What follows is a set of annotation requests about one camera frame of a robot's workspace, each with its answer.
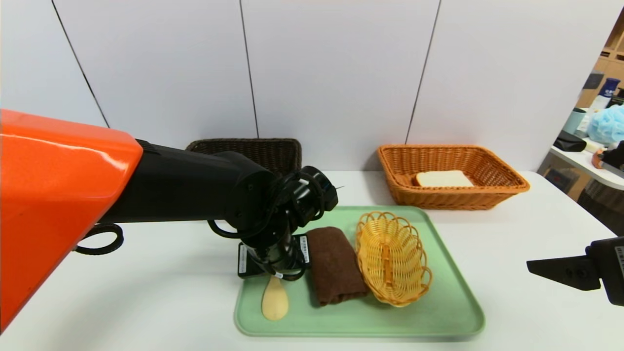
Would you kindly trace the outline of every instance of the bread slice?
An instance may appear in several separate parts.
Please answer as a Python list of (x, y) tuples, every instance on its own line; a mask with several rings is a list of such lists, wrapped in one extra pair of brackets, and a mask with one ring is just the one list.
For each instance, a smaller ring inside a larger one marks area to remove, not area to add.
[(430, 171), (416, 174), (421, 187), (474, 187), (470, 179), (457, 169), (452, 171)]

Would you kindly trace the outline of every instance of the brown towel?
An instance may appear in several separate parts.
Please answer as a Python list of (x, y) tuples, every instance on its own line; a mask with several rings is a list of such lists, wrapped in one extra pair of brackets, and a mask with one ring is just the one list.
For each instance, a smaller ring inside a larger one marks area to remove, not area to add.
[(312, 263), (312, 279), (321, 306), (366, 296), (355, 251), (342, 230), (334, 227), (307, 233)]

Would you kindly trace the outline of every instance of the label sticker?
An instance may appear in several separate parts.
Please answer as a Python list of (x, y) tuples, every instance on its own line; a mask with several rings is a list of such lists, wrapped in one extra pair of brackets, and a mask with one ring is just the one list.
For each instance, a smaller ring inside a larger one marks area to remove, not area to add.
[(306, 261), (306, 263), (310, 263), (310, 254), (308, 253), (308, 237), (305, 235), (300, 236), (299, 243), (301, 244), (303, 259)]
[(247, 272), (247, 248), (244, 245), (238, 247), (238, 273)]
[(622, 270), (622, 277), (624, 277), (624, 246), (616, 246), (615, 254), (618, 256), (618, 261), (620, 261), (620, 269)]

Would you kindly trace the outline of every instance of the plastic tray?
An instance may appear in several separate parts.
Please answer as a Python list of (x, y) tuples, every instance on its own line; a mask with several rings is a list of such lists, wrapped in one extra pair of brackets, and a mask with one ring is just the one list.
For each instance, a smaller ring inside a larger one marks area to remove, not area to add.
[(241, 332), (271, 337), (467, 337), (483, 330), (485, 316), (428, 216), (411, 206), (337, 207), (311, 222), (310, 229), (333, 226), (354, 244), (359, 216), (390, 211), (418, 228), (433, 283), (421, 300), (397, 308), (378, 302), (372, 294), (338, 305), (319, 307), (310, 273), (296, 282), (282, 281), (290, 309), (279, 321), (262, 316), (261, 301), (268, 277), (246, 279), (238, 295), (235, 322)]

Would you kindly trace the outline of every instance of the white table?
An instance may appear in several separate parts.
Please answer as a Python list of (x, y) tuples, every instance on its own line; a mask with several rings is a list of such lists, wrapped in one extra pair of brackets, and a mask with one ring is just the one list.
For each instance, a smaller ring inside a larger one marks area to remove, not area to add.
[[(393, 204), (382, 173), (327, 175), (345, 185), (342, 205)], [(485, 330), (469, 340), (246, 337), (233, 323), (238, 242), (180, 222), (126, 224), (117, 252), (71, 253), (0, 336), (0, 350), (620, 351), (623, 307), (525, 265), (582, 254), (613, 234), (544, 178), (523, 175), (531, 190), (495, 209), (427, 211), (485, 312)]]
[(583, 170), (600, 183), (618, 190), (624, 190), (624, 178), (606, 169), (597, 169), (592, 165), (592, 153), (589, 151), (569, 152), (551, 146), (550, 153), (569, 164)]

